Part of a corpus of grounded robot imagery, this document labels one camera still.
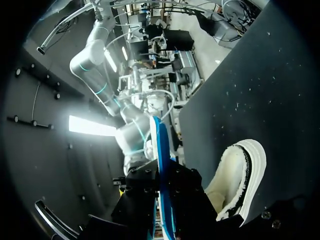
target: fluorescent light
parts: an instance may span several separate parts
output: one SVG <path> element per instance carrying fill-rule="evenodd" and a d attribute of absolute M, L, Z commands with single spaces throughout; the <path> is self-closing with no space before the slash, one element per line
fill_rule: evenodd
<path fill-rule="evenodd" d="M 70 115 L 69 131 L 98 136 L 115 136 L 117 130 L 114 126 L 108 126 Z"/>
<path fill-rule="evenodd" d="M 106 57 L 106 59 L 108 60 L 110 66 L 112 67 L 113 71 L 116 73 L 117 72 L 117 66 L 114 62 L 114 60 L 112 59 L 110 52 L 108 50 L 104 51 L 104 55 Z"/>
<path fill-rule="evenodd" d="M 122 47 L 122 52 L 123 52 L 125 60 L 128 60 L 128 55 L 127 55 L 127 52 L 126 52 L 126 49 L 124 46 Z"/>
<path fill-rule="evenodd" d="M 128 40 L 130 39 L 130 37 L 131 37 L 131 28 L 129 28 L 129 30 L 128 30 Z"/>

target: white shoe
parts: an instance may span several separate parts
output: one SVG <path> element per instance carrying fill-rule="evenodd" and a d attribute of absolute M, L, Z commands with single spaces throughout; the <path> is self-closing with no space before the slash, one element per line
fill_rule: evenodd
<path fill-rule="evenodd" d="M 246 139 L 229 146 L 205 192 L 220 221 L 235 214 L 247 219 L 267 165 L 262 145 Z"/>

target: bolt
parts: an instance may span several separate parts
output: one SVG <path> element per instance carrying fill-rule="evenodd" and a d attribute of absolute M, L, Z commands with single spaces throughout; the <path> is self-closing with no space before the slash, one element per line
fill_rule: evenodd
<path fill-rule="evenodd" d="M 279 229 L 281 227 L 281 222 L 279 220 L 274 220 L 272 223 L 273 229 Z"/>
<path fill-rule="evenodd" d="M 263 219 L 268 220 L 268 219 L 271 218 L 271 212 L 269 212 L 269 211 L 264 211 L 264 212 L 261 214 L 261 217 L 262 217 Z"/>
<path fill-rule="evenodd" d="M 16 76 L 19 76 L 21 74 L 21 69 L 20 68 L 17 68 L 16 70 L 15 70 L 15 75 Z"/>

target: wall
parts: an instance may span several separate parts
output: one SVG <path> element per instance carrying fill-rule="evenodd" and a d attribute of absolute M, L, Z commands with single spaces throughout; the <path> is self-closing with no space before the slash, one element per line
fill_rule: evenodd
<path fill-rule="evenodd" d="M 79 231 L 78 225 L 87 222 L 88 214 L 110 219 L 119 197 L 112 178 L 123 175 L 123 155 L 114 137 L 69 132 L 69 115 L 111 126 L 118 122 L 102 110 L 92 93 L 69 71 L 70 59 L 84 47 L 92 28 L 90 14 L 82 15 L 81 25 L 66 33 L 45 56 L 36 52 L 57 19 L 61 17 L 53 15 L 32 30 L 16 63 L 17 68 L 29 68 L 34 63 L 33 73 L 38 79 L 48 74 L 50 84 L 61 83 L 59 100 L 54 98 L 55 90 L 42 83 L 34 105 L 34 120 L 55 128 L 48 130 L 6 119 L 18 115 L 22 120 L 32 120 L 39 84 L 25 71 L 18 78 L 12 72 L 3 101 L 2 137 L 6 171 L 37 224 L 48 230 L 34 206 L 35 201 L 43 200 L 57 217 Z M 112 76 L 118 79 L 117 73 Z"/>

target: machinery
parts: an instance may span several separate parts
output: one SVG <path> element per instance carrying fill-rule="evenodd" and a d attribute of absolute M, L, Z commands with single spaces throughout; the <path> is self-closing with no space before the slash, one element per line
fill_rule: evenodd
<path fill-rule="evenodd" d="M 222 8 L 226 8 L 229 2 L 230 0 L 222 3 Z M 198 8 L 198 11 L 194 10 L 194 14 L 201 19 L 200 25 L 202 23 L 206 25 L 205 30 L 209 34 L 213 37 L 221 34 L 219 40 L 221 43 L 232 43 L 240 39 L 250 25 L 251 19 L 245 25 L 239 23 L 239 19 L 246 18 L 245 12 L 249 10 L 241 7 L 245 5 L 242 1 L 235 2 L 233 1 L 233 6 L 238 9 L 239 15 L 223 12 L 223 16 L 212 10 L 192 6 Z M 96 20 L 92 31 L 87 38 L 85 48 L 71 60 L 70 71 L 87 85 L 111 116 L 120 114 L 125 122 L 124 126 L 117 129 L 115 136 L 125 155 L 126 177 L 114 181 L 115 184 L 124 187 L 125 191 L 112 213 L 113 222 L 106 222 L 92 216 L 89 224 L 79 234 L 61 222 L 41 201 L 36 202 L 35 207 L 54 231 L 66 240 L 104 239 L 109 236 L 113 236 L 113 239 L 150 239 L 154 235 L 157 206 L 160 208 L 162 231 L 166 239 L 204 238 L 210 236 L 207 229 L 213 228 L 214 231 L 237 228 L 243 221 L 240 216 L 216 222 L 217 214 L 201 187 L 199 173 L 195 169 L 190 170 L 179 165 L 174 158 L 171 159 L 167 129 L 163 120 L 176 106 L 176 100 L 185 101 L 186 98 L 183 96 L 185 94 L 190 96 L 201 82 L 192 53 L 190 51 L 175 52 L 172 65 L 162 69 L 134 67 L 131 74 L 119 78 L 119 93 L 115 93 L 111 88 L 106 70 L 108 48 L 118 38 L 129 34 L 129 32 L 125 33 L 106 45 L 109 33 L 116 25 L 111 7 L 117 8 L 131 3 L 130 1 L 111 3 L 109 0 L 92 0 L 61 21 L 37 49 L 44 55 L 48 43 L 63 24 L 81 13 L 94 9 Z M 179 5 L 190 6 L 187 3 L 179 3 Z M 208 23 L 213 23 L 212 21 L 221 21 L 218 23 L 218 28 L 216 26 L 208 28 Z M 148 87 L 149 79 L 166 74 L 174 75 L 176 80 L 170 83 L 170 89 L 168 89 L 170 91 L 145 89 L 146 86 Z M 182 83 L 189 77 L 194 78 L 192 82 L 197 81 L 198 84 L 192 85 L 190 89 L 182 87 L 180 91 L 184 91 L 184 94 L 181 94 L 177 90 L 178 85 L 184 86 Z M 126 82 L 124 88 L 122 88 L 123 81 Z M 171 97 L 169 108 L 161 118 L 144 111 L 148 96 L 159 94 L 167 94 Z"/>

